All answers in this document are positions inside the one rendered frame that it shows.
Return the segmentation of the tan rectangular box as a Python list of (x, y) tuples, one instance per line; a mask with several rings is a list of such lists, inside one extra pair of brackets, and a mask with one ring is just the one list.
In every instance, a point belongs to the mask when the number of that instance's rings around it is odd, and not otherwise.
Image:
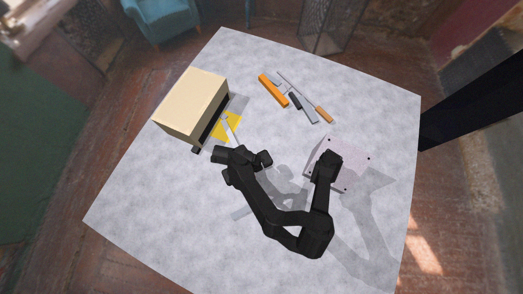
[[(226, 78), (189, 66), (151, 120), (168, 135), (193, 145), (191, 152), (198, 155), (216, 122), (210, 136), (230, 141), (219, 118), (230, 99)], [(223, 113), (234, 133), (242, 116)]]

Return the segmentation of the orange-brown rounded cylinder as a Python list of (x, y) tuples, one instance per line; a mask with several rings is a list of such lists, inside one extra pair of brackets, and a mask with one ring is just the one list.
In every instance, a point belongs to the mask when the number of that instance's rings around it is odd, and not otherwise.
[(224, 126), (224, 129), (225, 129), (226, 134), (227, 134), (227, 136), (228, 136), (228, 138), (229, 138), (229, 140), (230, 140), (231, 145), (233, 146), (233, 148), (236, 148), (236, 147), (238, 146), (237, 140), (234, 138), (234, 135), (233, 135), (233, 133), (231, 132), (231, 130), (230, 130), (230, 128), (229, 128), (229, 125), (228, 125), (226, 119), (225, 119), (225, 120), (222, 120), (222, 121), (221, 121), (221, 124)]

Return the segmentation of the orange rectangular bar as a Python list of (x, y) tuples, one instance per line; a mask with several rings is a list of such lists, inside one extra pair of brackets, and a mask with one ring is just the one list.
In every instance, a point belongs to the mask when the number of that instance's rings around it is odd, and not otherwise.
[(280, 103), (280, 105), (283, 108), (289, 106), (288, 99), (286, 99), (281, 94), (281, 92), (276, 88), (276, 86), (274, 86), (273, 83), (270, 82), (270, 80), (264, 74), (259, 75), (258, 80), (261, 84), (263, 84), (267, 91), (269, 91), (269, 93), (277, 100), (277, 102)]

